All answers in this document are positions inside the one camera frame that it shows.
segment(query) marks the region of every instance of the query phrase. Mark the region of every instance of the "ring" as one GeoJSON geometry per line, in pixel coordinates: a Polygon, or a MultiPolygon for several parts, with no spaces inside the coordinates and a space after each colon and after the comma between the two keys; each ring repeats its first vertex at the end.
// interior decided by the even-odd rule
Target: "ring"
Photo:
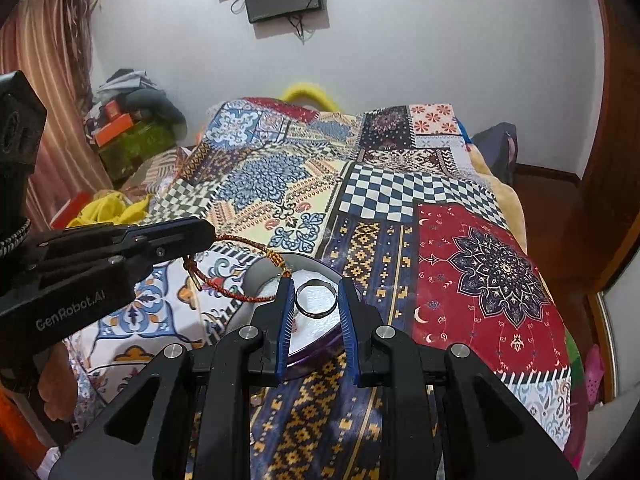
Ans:
{"type": "Polygon", "coordinates": [[[296,291],[296,295],[294,298],[296,300],[296,307],[300,311],[300,314],[310,317],[311,319],[322,319],[323,317],[327,317],[335,310],[335,307],[338,306],[338,293],[335,291],[334,286],[331,285],[331,283],[324,282],[323,280],[309,280],[296,291]],[[300,302],[298,301],[298,294],[300,294],[300,292],[302,292],[308,286],[324,286],[324,288],[327,288],[331,291],[331,293],[334,295],[334,304],[332,304],[329,310],[325,310],[324,312],[309,312],[308,310],[305,310],[300,306],[300,302]]]}

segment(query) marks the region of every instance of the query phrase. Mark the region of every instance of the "bed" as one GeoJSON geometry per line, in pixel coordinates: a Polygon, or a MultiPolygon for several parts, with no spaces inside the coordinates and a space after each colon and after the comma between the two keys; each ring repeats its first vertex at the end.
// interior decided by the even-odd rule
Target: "bed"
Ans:
{"type": "MultiPolygon", "coordinates": [[[[201,216],[353,278],[417,342],[471,346],[577,468],[588,410],[577,349],[526,256],[516,193],[465,142],[450,105],[349,116],[228,101],[166,179],[145,222],[201,216]]],[[[236,290],[259,257],[228,243],[206,256],[209,275],[236,290]]],[[[239,307],[197,293],[180,262],[155,267],[136,301],[69,341],[79,425],[168,343],[215,343],[239,307]]],[[[267,391],[251,419],[254,478],[377,478],[381,392],[344,374],[341,354],[267,391]]]]}

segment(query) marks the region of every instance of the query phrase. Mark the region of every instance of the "bedspread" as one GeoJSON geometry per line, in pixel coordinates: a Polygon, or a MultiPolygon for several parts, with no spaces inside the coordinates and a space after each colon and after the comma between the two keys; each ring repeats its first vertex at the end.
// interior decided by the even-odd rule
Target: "bedspread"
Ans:
{"type": "MultiPolygon", "coordinates": [[[[146,221],[191,215],[323,261],[418,343],[465,342],[565,448],[572,368],[564,325],[526,256],[515,193],[465,144],[450,105],[358,116],[258,98],[216,106],[146,221]]],[[[199,255],[209,276],[236,290],[258,257],[229,243],[199,255]]],[[[238,308],[213,290],[195,291],[180,262],[155,267],[134,303],[71,340],[84,385],[79,420],[169,342],[215,343],[238,308]]],[[[254,478],[377,478],[381,391],[355,388],[344,373],[340,355],[268,390],[252,413],[254,478]]]]}

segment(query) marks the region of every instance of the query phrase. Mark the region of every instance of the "pink curtain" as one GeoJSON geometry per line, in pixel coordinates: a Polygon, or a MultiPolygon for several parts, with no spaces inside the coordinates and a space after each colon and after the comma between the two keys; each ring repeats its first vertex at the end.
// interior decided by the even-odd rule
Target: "pink curtain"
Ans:
{"type": "Polygon", "coordinates": [[[84,139],[90,104],[89,0],[20,0],[0,30],[0,72],[22,70],[47,108],[26,215],[46,230],[80,191],[110,189],[98,156],[84,139]]]}

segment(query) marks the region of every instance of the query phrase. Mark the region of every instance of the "human hand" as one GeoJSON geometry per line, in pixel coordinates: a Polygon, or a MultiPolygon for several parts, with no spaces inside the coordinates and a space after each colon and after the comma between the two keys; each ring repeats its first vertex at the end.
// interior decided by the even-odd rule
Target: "human hand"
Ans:
{"type": "Polygon", "coordinates": [[[44,400],[44,412],[51,420],[71,418],[78,400],[78,382],[63,343],[51,349],[49,361],[40,375],[38,392],[44,400]]]}

